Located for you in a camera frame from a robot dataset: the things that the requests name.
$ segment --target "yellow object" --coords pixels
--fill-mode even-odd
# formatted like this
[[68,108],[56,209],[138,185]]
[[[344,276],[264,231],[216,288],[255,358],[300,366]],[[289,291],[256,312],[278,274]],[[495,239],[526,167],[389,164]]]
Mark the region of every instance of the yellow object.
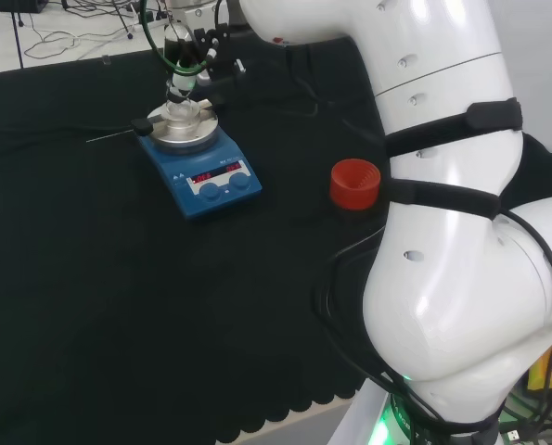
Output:
[[[529,379],[527,389],[530,391],[542,391],[546,382],[547,364],[550,360],[550,349],[537,362],[529,368]],[[550,389],[552,389],[552,376],[550,376]]]

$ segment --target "red bottle cap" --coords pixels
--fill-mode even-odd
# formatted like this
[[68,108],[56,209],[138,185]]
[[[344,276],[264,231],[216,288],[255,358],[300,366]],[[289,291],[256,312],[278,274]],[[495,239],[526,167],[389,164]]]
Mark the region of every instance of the red bottle cap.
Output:
[[379,197],[380,172],[362,159],[345,159],[331,170],[331,200],[342,209],[365,210]]

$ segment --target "red led display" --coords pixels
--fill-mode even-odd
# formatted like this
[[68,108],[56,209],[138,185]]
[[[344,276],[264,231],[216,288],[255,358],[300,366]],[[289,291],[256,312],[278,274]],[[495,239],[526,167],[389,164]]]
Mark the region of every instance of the red led display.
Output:
[[208,179],[215,178],[216,176],[220,176],[221,174],[234,172],[236,170],[242,169],[240,162],[233,162],[232,164],[224,165],[224,167],[220,167],[218,169],[210,170],[209,172],[196,174],[195,176],[191,176],[191,181],[193,184],[199,184],[204,181],[207,181]]

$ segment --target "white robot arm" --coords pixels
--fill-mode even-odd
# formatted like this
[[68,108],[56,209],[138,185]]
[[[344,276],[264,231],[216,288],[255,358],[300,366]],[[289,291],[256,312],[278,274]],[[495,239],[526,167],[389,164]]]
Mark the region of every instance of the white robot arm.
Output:
[[[386,134],[513,96],[485,0],[240,4],[250,26],[276,45],[352,37]],[[392,177],[500,196],[521,151],[521,131],[488,133],[394,157]],[[552,248],[552,199],[515,213]],[[552,271],[507,218],[393,202],[364,317],[380,356],[426,403],[446,421],[475,423],[499,409],[552,345]]]

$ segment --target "green light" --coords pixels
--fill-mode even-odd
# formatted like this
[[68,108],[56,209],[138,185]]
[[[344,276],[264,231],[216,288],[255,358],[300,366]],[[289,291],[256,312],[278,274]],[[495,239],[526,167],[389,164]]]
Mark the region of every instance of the green light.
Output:
[[375,425],[375,429],[372,430],[372,436],[370,436],[368,445],[383,445],[388,437],[389,429],[385,425],[385,421],[381,419]]

